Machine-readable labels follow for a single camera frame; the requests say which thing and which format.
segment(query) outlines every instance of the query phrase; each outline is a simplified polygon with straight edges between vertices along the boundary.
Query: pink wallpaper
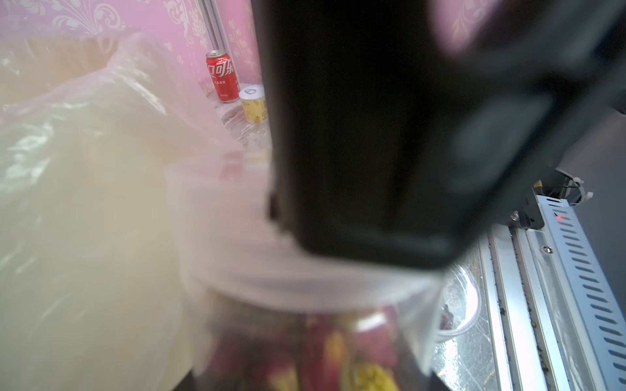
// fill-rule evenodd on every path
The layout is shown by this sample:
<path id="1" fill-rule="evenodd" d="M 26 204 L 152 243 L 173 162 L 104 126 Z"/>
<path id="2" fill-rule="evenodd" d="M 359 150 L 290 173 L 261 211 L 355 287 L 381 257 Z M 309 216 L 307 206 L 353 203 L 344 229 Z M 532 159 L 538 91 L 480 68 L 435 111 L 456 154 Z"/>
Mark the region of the pink wallpaper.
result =
<path id="1" fill-rule="evenodd" d="M 81 32 L 129 26 L 151 34 L 172 52 L 205 92 L 213 88 L 205 64 L 212 50 L 197 0 L 3 0 L 0 16 L 24 16 Z"/>
<path id="2" fill-rule="evenodd" d="M 239 79 L 261 83 L 261 67 L 250 0 L 215 0 Z"/>
<path id="3" fill-rule="evenodd" d="M 448 53 L 463 49 L 500 0 L 431 0 L 433 28 Z"/>
<path id="4" fill-rule="evenodd" d="M 250 0 L 215 2 L 240 81 L 261 83 Z M 433 28 L 445 50 L 453 53 L 463 48 L 497 2 L 431 0 Z M 205 65 L 205 54 L 212 47 L 197 0 L 3 0 L 3 3 L 0 16 L 19 15 L 82 32 L 141 28 L 171 51 L 205 92 L 213 89 Z"/>

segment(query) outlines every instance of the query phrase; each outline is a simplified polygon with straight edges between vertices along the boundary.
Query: can lid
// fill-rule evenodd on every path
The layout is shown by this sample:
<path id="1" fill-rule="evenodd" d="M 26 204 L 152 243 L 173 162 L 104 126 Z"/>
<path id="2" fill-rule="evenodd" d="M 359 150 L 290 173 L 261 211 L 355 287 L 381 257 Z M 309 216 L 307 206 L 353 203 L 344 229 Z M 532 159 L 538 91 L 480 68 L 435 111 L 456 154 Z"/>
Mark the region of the can lid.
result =
<path id="1" fill-rule="evenodd" d="M 207 58 L 218 58 L 226 54 L 226 49 L 211 50 L 207 53 Z"/>
<path id="2" fill-rule="evenodd" d="M 239 98 L 247 101 L 253 101 L 265 97 L 265 89 L 263 84 L 253 84 L 239 91 Z"/>

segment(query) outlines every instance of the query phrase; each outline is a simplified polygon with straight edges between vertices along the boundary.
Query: yellow can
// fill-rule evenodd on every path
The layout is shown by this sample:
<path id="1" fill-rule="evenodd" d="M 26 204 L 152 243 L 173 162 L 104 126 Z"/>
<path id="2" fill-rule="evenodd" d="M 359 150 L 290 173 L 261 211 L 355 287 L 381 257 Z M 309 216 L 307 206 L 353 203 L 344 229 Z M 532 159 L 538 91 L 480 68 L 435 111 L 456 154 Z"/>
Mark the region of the yellow can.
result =
<path id="1" fill-rule="evenodd" d="M 267 121 L 267 104 L 265 103 L 265 89 L 261 84 L 247 86 L 239 91 L 241 105 L 244 107 L 245 119 L 252 124 Z"/>

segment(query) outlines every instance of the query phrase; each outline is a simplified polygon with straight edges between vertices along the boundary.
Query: white plastic sheet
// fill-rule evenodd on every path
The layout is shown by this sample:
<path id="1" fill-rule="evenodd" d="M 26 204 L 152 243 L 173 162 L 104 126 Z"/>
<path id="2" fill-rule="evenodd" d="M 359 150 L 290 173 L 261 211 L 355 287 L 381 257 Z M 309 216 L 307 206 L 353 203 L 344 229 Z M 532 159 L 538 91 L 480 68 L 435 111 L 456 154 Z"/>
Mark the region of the white plastic sheet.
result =
<path id="1" fill-rule="evenodd" d="M 377 267 L 312 256 L 267 218 L 270 170 L 262 153 L 168 167 L 183 282 L 265 308 L 338 312 L 439 295 L 443 272 Z M 423 303 L 428 311 L 437 300 Z"/>
<path id="2" fill-rule="evenodd" d="M 165 167 L 237 150 L 146 34 L 0 20 L 0 388 L 155 390 L 180 322 Z"/>

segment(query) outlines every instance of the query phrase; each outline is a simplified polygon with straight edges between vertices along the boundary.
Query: metal track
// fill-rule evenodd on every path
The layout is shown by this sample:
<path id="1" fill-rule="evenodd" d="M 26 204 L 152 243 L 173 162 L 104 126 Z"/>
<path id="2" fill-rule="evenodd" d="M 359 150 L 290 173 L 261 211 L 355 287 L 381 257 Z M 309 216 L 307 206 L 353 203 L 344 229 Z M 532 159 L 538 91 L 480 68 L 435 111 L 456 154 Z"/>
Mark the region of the metal track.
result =
<path id="1" fill-rule="evenodd" d="M 567 282 L 561 262 L 555 262 L 556 252 L 549 254 L 543 248 L 556 246 L 547 228 L 526 231 L 526 238 L 535 261 L 540 286 L 528 288 L 539 291 L 546 299 L 558 347 L 565 361 L 565 370 L 574 391 L 605 391 L 600 367 L 593 354 L 591 341 L 582 316 L 576 306 L 572 289 Z"/>
<path id="2" fill-rule="evenodd" d="M 511 369 L 509 367 L 509 360 L 506 352 L 506 341 L 500 315 L 500 304 L 498 300 L 498 292 L 496 291 L 496 279 L 493 271 L 490 244 L 487 235 L 482 235 L 480 237 L 478 245 L 480 248 L 481 266 L 483 267 L 485 305 L 487 307 L 487 314 L 489 315 L 491 343 L 493 345 L 493 361 L 496 367 L 498 390 L 513 391 Z"/>
<path id="3" fill-rule="evenodd" d="M 518 391 L 547 391 L 509 228 L 493 225 L 489 240 L 513 386 Z"/>
<path id="4" fill-rule="evenodd" d="M 558 347 L 546 298 L 541 290 L 539 274 L 526 238 L 526 231 L 512 228 L 511 232 L 546 383 L 551 390 L 570 390 L 567 371 Z"/>
<path id="5" fill-rule="evenodd" d="M 198 0 L 198 8 L 202 12 L 202 16 L 207 26 L 207 33 L 209 39 L 211 39 L 211 45 L 213 49 L 226 49 L 228 50 L 228 42 L 225 39 L 226 34 L 222 26 L 222 20 L 220 14 L 217 11 L 217 4 L 215 0 Z"/>

